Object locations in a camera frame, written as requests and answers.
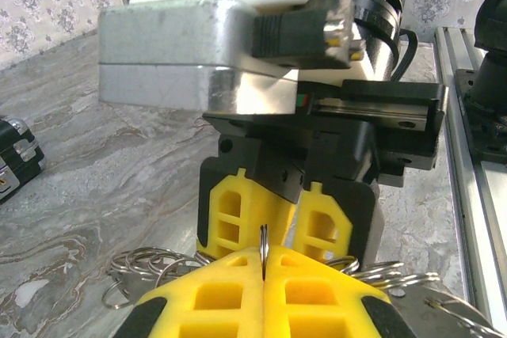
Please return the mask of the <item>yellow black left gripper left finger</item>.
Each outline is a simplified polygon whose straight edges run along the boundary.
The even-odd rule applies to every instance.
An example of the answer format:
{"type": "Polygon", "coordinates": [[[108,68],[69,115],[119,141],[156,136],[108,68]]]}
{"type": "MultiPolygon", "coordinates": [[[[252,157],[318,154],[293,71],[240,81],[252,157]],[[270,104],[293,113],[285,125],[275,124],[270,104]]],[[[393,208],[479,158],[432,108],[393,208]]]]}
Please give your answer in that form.
{"type": "Polygon", "coordinates": [[[263,287],[258,249],[242,249],[146,293],[121,335],[262,337],[263,287]]]}

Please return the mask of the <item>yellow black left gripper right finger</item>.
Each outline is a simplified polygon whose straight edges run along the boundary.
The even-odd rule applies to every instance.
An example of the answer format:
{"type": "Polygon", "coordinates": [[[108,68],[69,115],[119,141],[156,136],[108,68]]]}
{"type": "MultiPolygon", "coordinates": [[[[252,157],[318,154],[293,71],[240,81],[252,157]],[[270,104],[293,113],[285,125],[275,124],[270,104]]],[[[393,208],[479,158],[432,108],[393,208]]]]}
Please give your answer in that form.
{"type": "Polygon", "coordinates": [[[414,337],[389,297],[283,246],[269,249],[266,337],[414,337]]]}

